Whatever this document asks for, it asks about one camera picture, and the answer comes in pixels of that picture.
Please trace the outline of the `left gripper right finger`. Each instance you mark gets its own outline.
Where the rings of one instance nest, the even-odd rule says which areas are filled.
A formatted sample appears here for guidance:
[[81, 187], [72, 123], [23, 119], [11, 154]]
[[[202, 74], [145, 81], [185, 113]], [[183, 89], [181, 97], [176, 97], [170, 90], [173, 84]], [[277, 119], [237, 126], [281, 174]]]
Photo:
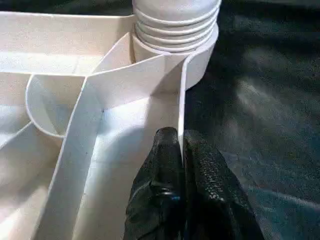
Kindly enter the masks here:
[[240, 182], [219, 150], [184, 133], [187, 240], [259, 240], [261, 229]]

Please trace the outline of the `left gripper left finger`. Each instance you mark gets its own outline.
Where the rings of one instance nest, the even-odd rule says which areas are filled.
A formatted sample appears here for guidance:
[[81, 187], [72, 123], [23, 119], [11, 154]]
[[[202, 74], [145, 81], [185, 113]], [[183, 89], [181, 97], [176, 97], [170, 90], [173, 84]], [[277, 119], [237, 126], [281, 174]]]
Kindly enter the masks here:
[[123, 239], [181, 239], [185, 205], [185, 172], [178, 133], [174, 127], [160, 128], [133, 180]]

